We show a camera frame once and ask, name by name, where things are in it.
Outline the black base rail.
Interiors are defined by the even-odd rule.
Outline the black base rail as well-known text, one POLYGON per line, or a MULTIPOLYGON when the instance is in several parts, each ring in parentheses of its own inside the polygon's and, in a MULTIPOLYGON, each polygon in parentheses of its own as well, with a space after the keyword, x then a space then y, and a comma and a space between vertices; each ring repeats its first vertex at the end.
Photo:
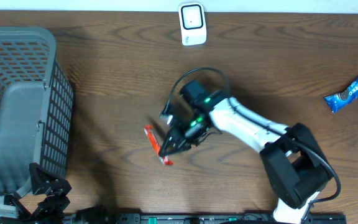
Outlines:
POLYGON ((277 224, 268 212, 248 213, 113 213, 96 206, 67 214, 63 224, 277 224))

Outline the grey plastic shopping basket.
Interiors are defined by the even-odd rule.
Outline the grey plastic shopping basket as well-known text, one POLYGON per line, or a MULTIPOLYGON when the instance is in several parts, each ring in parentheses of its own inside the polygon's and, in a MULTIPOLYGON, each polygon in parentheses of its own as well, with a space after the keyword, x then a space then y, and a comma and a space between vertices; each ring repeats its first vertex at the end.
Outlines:
POLYGON ((40 27, 0 27, 0 203, 30 192, 31 163, 67 172, 74 92, 40 27))

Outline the red Nescafe coffee stick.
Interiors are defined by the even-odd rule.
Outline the red Nescafe coffee stick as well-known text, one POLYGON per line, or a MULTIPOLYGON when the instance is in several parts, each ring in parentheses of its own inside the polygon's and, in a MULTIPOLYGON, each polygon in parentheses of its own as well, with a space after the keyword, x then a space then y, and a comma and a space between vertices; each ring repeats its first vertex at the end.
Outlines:
POLYGON ((159 144, 157 137, 154 133, 154 128, 151 125, 144 126, 144 132, 146 136, 148 137, 156 155, 158 156, 160 162, 165 166, 172 166, 174 165, 173 161, 169 159, 168 156, 159 156, 161 145, 159 144))

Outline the blue Oreo cookie pack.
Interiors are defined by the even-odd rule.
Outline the blue Oreo cookie pack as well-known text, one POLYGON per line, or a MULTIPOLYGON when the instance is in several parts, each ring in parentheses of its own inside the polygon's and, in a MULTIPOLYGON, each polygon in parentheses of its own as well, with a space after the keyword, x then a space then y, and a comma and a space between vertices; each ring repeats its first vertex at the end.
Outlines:
POLYGON ((324 101, 332 113, 337 113, 343 107, 358 98, 358 77, 342 92, 325 96, 324 101))

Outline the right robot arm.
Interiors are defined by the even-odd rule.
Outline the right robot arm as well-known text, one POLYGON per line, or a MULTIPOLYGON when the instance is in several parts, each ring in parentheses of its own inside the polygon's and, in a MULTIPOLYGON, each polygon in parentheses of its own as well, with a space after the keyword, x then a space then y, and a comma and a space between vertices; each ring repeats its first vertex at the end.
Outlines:
POLYGON ((198 81, 184 85, 180 95, 190 106, 189 121, 175 116, 171 103, 161 112, 170 129, 159 156, 188 151, 200 145, 215 128, 236 137, 256 151, 278 197, 272 218, 281 223, 305 223, 319 193, 336 174, 310 129, 297 123, 273 122, 218 90, 206 90, 198 81))

